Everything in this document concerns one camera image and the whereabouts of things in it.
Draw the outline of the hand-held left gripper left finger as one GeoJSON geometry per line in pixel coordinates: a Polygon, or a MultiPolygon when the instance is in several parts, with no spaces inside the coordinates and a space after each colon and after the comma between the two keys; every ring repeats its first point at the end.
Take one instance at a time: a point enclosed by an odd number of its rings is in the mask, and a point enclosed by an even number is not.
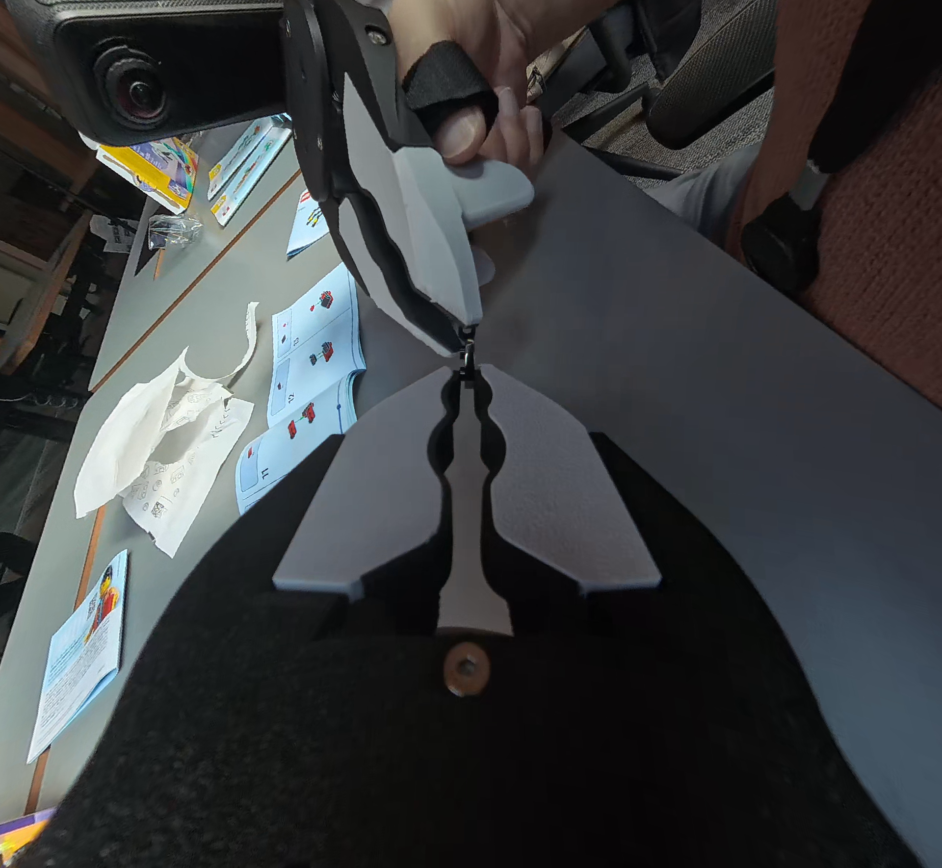
{"type": "Polygon", "coordinates": [[[439,368],[393,393],[347,430],[274,571],[279,591],[354,602],[384,568],[418,560],[441,590],[451,569],[451,427],[447,396],[460,379],[439,368]]]}

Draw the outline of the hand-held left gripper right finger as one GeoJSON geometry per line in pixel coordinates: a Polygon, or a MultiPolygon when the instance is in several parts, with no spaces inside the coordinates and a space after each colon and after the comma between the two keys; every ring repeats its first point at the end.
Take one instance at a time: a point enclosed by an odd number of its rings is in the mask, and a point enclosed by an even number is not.
{"type": "Polygon", "coordinates": [[[586,427],[495,366],[478,370],[505,446],[491,484],[497,536],[583,594],[657,587],[661,573],[586,427]]]}

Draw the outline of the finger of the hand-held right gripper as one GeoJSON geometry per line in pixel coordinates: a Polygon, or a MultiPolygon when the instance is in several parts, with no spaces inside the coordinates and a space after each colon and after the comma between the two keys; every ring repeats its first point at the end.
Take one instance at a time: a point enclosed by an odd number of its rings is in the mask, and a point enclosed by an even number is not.
{"type": "Polygon", "coordinates": [[[441,156],[425,146],[391,150],[348,74],[343,115],[352,173],[378,204],[412,285],[461,328],[476,326],[483,316],[477,273],[441,156]]]}
{"type": "Polygon", "coordinates": [[[352,191],[336,204],[334,234],[342,261],[380,310],[440,355],[453,357],[463,350],[454,321],[412,283],[369,194],[352,191]]]}

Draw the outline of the grey desk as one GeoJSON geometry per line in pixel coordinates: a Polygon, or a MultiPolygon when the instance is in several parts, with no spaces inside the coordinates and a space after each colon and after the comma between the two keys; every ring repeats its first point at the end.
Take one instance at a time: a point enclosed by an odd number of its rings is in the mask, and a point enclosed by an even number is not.
{"type": "Polygon", "coordinates": [[[18,866],[940,866],[940,410],[557,135],[481,350],[598,433],[664,580],[611,637],[327,632],[274,591],[333,449],[175,560],[18,866]]]}

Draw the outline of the open building instruction booklet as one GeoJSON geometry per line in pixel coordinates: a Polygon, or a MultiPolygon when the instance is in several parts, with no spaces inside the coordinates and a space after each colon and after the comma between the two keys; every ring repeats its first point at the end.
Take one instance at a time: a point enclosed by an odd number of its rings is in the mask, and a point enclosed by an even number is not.
{"type": "Polygon", "coordinates": [[[239,454],[235,495],[245,514],[326,438],[356,422],[353,384],[366,370],[356,283],[338,264],[272,317],[268,427],[239,454]]]}

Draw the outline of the flat toy set box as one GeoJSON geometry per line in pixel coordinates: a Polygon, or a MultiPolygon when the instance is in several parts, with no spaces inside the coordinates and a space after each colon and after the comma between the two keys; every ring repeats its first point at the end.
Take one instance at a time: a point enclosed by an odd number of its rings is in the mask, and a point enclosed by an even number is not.
{"type": "Polygon", "coordinates": [[[218,226],[229,224],[291,135],[286,113],[257,119],[209,171],[207,202],[218,226]]]}

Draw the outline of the small instruction leaflet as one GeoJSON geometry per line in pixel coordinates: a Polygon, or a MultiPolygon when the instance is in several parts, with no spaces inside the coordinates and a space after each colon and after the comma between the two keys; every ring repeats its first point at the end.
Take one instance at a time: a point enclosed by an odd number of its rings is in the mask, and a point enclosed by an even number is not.
{"type": "Polygon", "coordinates": [[[287,259],[292,260],[328,235],[329,226],[319,203],[307,189],[303,190],[288,239],[287,259]]]}

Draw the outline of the yellow toy box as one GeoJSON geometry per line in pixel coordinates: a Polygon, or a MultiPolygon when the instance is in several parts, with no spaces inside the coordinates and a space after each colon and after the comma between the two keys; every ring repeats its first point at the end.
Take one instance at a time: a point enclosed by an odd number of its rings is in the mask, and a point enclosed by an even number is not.
{"type": "Polygon", "coordinates": [[[198,156],[179,138],[129,147],[98,145],[96,160],[173,215],[186,212],[196,183],[198,156]]]}

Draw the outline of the clear plastic bag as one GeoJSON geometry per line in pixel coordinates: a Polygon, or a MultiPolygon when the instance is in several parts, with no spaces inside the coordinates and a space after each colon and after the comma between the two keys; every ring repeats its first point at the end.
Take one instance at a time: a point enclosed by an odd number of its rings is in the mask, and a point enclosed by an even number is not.
{"type": "Polygon", "coordinates": [[[147,243],[151,251],[183,248],[200,238],[204,225],[184,215],[152,215],[147,223],[147,243]]]}

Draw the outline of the torn white paper bag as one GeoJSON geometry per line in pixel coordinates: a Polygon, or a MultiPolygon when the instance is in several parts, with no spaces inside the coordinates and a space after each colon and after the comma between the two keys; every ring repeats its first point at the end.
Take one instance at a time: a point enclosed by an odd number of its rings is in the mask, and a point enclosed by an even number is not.
{"type": "Polygon", "coordinates": [[[256,350],[257,307],[247,306],[247,347],[234,370],[200,377],[183,351],[161,374],[124,393],[77,475],[77,518],[120,497],[157,549],[176,555],[253,416],[253,402],[234,396],[228,384],[256,350]]]}

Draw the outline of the person's light grey trousers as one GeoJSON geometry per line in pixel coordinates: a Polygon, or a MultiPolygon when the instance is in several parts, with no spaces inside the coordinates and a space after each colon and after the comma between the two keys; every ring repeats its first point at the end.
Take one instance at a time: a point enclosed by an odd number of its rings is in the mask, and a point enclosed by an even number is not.
{"type": "Polygon", "coordinates": [[[644,193],[723,248],[736,204],[760,148],[759,143],[742,147],[705,168],[645,188],[644,193]]]}

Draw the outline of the black mesh office chair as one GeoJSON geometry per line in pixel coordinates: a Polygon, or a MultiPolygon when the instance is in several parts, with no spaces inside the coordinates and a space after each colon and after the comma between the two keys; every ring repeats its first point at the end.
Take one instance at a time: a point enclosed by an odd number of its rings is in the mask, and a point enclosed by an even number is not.
{"type": "Polygon", "coordinates": [[[677,151],[710,132],[774,82],[778,0],[751,0],[695,38],[703,0],[621,0],[566,45],[555,65],[532,70],[536,106],[553,116],[577,93],[611,100],[564,127],[584,143],[633,103],[654,141],[677,151]]]}

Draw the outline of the leaflet with toy figure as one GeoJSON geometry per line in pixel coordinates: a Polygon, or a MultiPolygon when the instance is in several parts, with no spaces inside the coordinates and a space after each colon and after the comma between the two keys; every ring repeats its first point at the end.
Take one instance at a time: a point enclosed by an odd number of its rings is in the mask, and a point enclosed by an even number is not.
{"type": "Polygon", "coordinates": [[[121,668],[129,556],[124,549],[110,560],[97,586],[50,640],[28,764],[53,744],[121,668]]]}

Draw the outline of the black knob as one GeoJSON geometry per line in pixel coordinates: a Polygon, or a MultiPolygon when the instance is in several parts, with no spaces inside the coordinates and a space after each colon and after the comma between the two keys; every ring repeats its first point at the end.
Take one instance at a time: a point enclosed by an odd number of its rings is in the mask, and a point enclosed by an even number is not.
{"type": "Polygon", "coordinates": [[[790,194],[747,223],[740,246],[745,264],[782,295],[796,300],[818,277],[818,204],[801,208],[790,194]]]}

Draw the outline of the person's brown knitted sweater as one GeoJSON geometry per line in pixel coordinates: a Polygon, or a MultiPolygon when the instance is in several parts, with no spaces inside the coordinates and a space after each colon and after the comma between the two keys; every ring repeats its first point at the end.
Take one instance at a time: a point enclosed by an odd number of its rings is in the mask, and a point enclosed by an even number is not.
{"type": "Polygon", "coordinates": [[[818,272],[797,300],[940,407],[940,0],[778,0],[774,98],[726,250],[798,182],[818,272]]]}

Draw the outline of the colourful toy box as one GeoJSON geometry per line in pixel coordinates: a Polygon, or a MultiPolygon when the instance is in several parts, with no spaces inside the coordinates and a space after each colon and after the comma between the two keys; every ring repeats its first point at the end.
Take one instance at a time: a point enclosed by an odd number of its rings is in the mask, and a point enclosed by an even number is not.
{"type": "Polygon", "coordinates": [[[20,816],[1,824],[1,866],[10,867],[18,853],[41,834],[56,812],[56,807],[20,816]]]}

